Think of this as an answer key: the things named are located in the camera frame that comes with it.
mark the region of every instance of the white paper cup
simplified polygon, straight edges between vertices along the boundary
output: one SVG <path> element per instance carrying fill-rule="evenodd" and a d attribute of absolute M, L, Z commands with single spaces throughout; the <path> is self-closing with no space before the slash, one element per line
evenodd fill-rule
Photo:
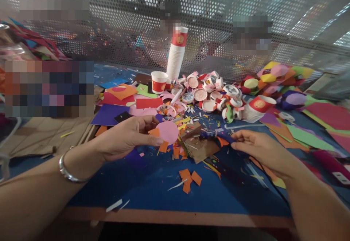
<path fill-rule="evenodd" d="M 161 94 L 167 83 L 169 75 L 162 71 L 153 71 L 152 76 L 152 92 L 155 94 Z"/>

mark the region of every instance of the left hand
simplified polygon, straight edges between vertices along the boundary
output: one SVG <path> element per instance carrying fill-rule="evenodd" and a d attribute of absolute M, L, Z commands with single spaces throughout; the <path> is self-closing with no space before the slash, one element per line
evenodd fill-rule
<path fill-rule="evenodd" d="M 91 142 L 108 162 L 125 157 L 140 145 L 160 146 L 163 139 L 148 134 L 159 121 L 153 115 L 131 117 L 105 131 Z"/>

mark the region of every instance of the right hand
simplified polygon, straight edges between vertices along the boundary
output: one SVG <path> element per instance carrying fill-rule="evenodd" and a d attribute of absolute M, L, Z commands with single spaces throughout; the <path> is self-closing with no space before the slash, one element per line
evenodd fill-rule
<path fill-rule="evenodd" d="M 307 170 L 298 158 L 265 133 L 240 130 L 232 138 L 237 141 L 231 144 L 233 149 L 253 156 L 283 180 L 299 177 Z"/>

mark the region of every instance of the gold logo on cup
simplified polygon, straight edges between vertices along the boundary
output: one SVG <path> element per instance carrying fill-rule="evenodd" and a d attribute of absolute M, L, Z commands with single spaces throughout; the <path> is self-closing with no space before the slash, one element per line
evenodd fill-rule
<path fill-rule="evenodd" d="M 266 104 L 266 103 L 265 103 L 264 101 L 258 100 L 258 101 L 256 101 L 256 102 L 254 102 L 254 107 L 257 108 L 257 109 L 260 109 L 260 108 L 264 107 L 265 104 Z"/>
<path fill-rule="evenodd" d="M 182 35 L 178 36 L 177 39 L 176 39 L 176 42 L 178 44 L 182 44 L 183 43 L 183 36 Z"/>

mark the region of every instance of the perforated metal mesh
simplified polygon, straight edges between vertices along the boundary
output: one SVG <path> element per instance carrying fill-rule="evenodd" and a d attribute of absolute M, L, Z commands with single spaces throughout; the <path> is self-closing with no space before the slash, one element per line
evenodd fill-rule
<path fill-rule="evenodd" d="M 8 1 L 19 9 L 19 0 Z M 322 72 L 350 69 L 349 8 L 350 0 L 90 0 L 88 21 L 24 24 L 75 59 L 160 69 L 171 42 L 164 21 L 181 22 L 189 28 L 185 73 L 216 69 L 226 80 L 240 81 L 276 60 L 315 69 L 305 88 Z M 271 53 L 237 52 L 237 16 L 255 16 L 263 25 L 258 16 L 265 15 L 273 23 Z M 350 94 L 349 85 L 331 89 L 337 99 Z"/>

